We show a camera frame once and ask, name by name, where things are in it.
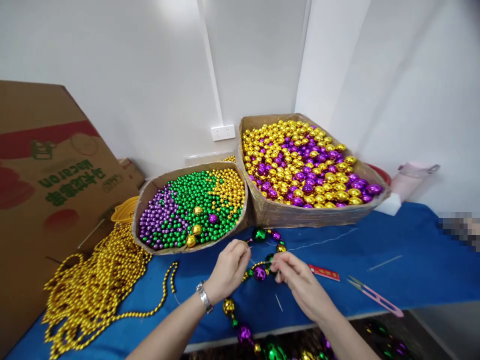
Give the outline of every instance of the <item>table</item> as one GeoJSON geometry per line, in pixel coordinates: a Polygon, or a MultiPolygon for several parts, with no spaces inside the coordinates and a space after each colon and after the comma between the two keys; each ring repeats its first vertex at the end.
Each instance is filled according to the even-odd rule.
{"type": "MultiPolygon", "coordinates": [[[[425,205],[404,203],[396,216],[372,212],[355,225],[279,230],[285,245],[307,263],[337,271],[341,282],[319,277],[331,299],[348,318],[381,314],[385,309],[346,281],[352,275],[401,309],[480,300],[479,254],[438,229],[437,216],[425,205]]],[[[238,234],[245,239],[248,229],[238,234]]],[[[167,268],[179,261],[177,297],[186,300],[195,286],[211,273],[227,239],[189,254],[154,256],[148,270],[125,299],[119,312],[150,311],[162,298],[167,268]]],[[[274,241],[254,243],[252,260],[259,262],[275,252],[274,241]]],[[[312,327],[295,303],[288,287],[269,276],[263,283],[244,282],[233,293],[236,318],[247,322],[253,337],[312,327]],[[275,294],[283,308],[277,303],[275,294]]],[[[82,351],[70,351],[61,359],[124,359],[154,327],[178,306],[171,293],[155,315],[126,318],[109,326],[82,351]]],[[[7,359],[47,359],[46,326],[39,319],[7,359]]],[[[235,341],[231,321],[221,304],[205,316],[187,350],[235,341]]]]}

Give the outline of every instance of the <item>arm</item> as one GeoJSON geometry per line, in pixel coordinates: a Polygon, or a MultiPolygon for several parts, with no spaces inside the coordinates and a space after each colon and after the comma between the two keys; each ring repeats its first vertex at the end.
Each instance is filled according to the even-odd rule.
{"type": "Polygon", "coordinates": [[[323,331],[340,360],[380,360],[338,311],[306,263],[289,252],[273,257],[277,283],[286,283],[298,306],[323,331]]]}
{"type": "MultiPolygon", "coordinates": [[[[247,244],[240,240],[230,242],[218,255],[210,278],[203,284],[212,306],[230,296],[239,287],[250,256],[247,244]]],[[[127,359],[179,359],[205,312],[200,296],[194,293],[168,315],[127,359]]]]}

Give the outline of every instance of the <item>power socket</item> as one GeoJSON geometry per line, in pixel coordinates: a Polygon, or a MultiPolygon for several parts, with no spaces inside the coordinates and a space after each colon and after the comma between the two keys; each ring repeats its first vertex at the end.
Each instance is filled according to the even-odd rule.
{"type": "Polygon", "coordinates": [[[233,125],[212,127],[210,130],[213,141],[235,138],[235,127],[233,125]]]}

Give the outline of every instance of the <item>red packet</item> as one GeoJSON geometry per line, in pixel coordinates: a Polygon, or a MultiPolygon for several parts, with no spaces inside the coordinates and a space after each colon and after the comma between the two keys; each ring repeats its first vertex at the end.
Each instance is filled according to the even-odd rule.
{"type": "Polygon", "coordinates": [[[335,280],[338,282],[340,281],[340,275],[338,272],[327,270],[322,267],[318,267],[311,264],[308,264],[308,267],[310,268],[311,272],[314,273],[315,275],[320,275],[320,276],[323,276],[324,278],[335,280]]]}

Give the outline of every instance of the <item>pink scissors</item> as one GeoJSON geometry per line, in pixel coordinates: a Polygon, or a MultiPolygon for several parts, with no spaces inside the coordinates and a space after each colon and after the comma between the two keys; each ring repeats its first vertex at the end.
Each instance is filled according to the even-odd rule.
{"type": "Polygon", "coordinates": [[[379,295],[375,291],[373,291],[371,288],[366,286],[363,282],[358,281],[356,278],[353,276],[348,275],[349,278],[351,278],[353,281],[348,280],[347,281],[352,284],[354,287],[356,287],[358,290],[360,290],[362,293],[367,295],[370,299],[373,301],[379,303],[381,306],[383,306],[385,309],[387,309],[389,312],[394,314],[398,318],[403,318],[404,313],[402,310],[400,310],[398,307],[393,305],[390,301],[388,301],[386,298],[383,296],[379,295]]]}

